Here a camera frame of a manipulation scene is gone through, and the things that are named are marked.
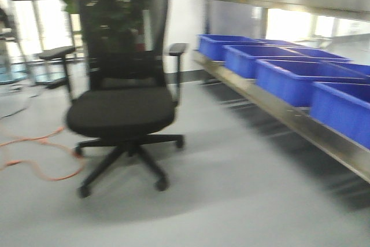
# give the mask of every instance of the seat cushion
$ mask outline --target seat cushion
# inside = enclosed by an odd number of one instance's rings
[[[175,117],[165,87],[87,91],[69,109],[68,127],[88,137],[132,138],[151,134]]]

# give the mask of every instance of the epoxy floor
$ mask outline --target epoxy floor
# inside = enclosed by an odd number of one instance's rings
[[[38,90],[1,95],[1,115]],[[44,91],[0,125],[44,135],[63,125],[67,107],[63,89]],[[136,158],[123,157],[79,199],[76,189],[108,148],[86,150],[86,169],[66,181],[40,180],[26,165],[1,171],[1,246],[370,246],[370,185],[225,85],[184,84],[177,120],[161,133],[186,136],[183,150],[147,148],[171,180],[162,193]],[[64,131],[50,141],[82,139]],[[78,166],[35,143],[6,153],[53,176]]]

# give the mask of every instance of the blue plastic bin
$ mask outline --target blue plastic bin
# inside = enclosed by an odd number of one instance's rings
[[[313,82],[366,83],[357,72],[329,62],[257,61],[256,84],[292,106],[311,105]]]
[[[353,64],[353,63],[343,63],[343,62],[331,62],[335,65],[345,67],[347,69],[351,69],[352,71],[356,71],[362,73],[370,79],[370,65],[360,65],[360,64]]]
[[[294,46],[294,47],[308,47],[299,45],[297,43],[287,42],[286,40],[270,40],[270,39],[256,39],[267,46]]]
[[[310,115],[370,148],[370,85],[317,82]]]
[[[256,78],[258,59],[292,60],[303,56],[276,46],[225,46],[225,67],[243,78]]]
[[[261,45],[261,42],[242,36],[199,35],[199,52],[210,59],[224,61],[225,45]]]
[[[287,49],[297,51],[306,56],[318,58],[319,60],[333,61],[333,62],[349,62],[351,59],[326,52],[321,49],[314,49],[309,47],[286,47]]]

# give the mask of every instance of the orange cable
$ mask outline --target orange cable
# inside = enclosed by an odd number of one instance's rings
[[[59,180],[69,179],[69,178],[79,174],[85,166],[85,159],[81,155],[79,155],[76,152],[74,152],[73,150],[71,150],[69,147],[61,145],[61,144],[51,143],[51,142],[48,142],[48,140],[47,140],[48,138],[50,138],[52,136],[55,136],[55,135],[59,134],[60,132],[62,132],[63,129],[64,129],[64,127],[60,127],[57,130],[51,132],[50,134],[47,134],[47,135],[41,136],[41,137],[34,137],[34,138],[21,137],[21,136],[18,136],[18,135],[13,135],[13,134],[10,134],[8,132],[4,132],[4,130],[3,130],[3,133],[6,133],[7,136],[17,138],[17,139],[0,144],[0,148],[3,148],[7,145],[20,143],[20,142],[26,142],[26,141],[37,142],[37,143],[42,144],[42,145],[49,145],[49,146],[52,146],[52,147],[55,147],[55,148],[59,148],[59,149],[62,149],[64,151],[70,153],[73,157],[78,159],[79,164],[80,164],[80,168],[76,172],[74,172],[70,175],[67,175],[67,176],[62,176],[60,178],[52,178],[52,177],[49,177],[46,174],[44,174],[42,172],[40,166],[38,166],[38,164],[36,162],[32,161],[32,160],[7,160],[7,159],[5,159],[5,163],[3,164],[3,166],[0,167],[0,171],[4,170],[6,167],[9,167],[9,166],[14,166],[14,165],[17,165],[17,164],[20,164],[20,163],[26,163],[26,164],[29,164],[31,166],[31,168],[33,169],[33,171],[36,173],[36,175],[38,177],[40,177],[41,179],[44,179],[44,180],[48,180],[48,181],[59,181]]]

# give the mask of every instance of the office chair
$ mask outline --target office chair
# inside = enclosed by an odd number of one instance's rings
[[[177,57],[176,97],[167,88],[162,66],[168,0],[77,0],[83,39],[88,52],[89,89],[74,99],[65,56],[74,47],[46,50],[41,59],[62,59],[65,83],[72,105],[66,123],[72,131],[91,138],[82,148],[114,146],[79,188],[81,197],[91,194],[90,184],[123,153],[137,155],[157,176],[155,187],[169,186],[166,173],[143,145],[174,141],[184,145],[183,135],[153,134],[175,119],[180,94],[181,55],[187,45],[177,43],[169,55]]]

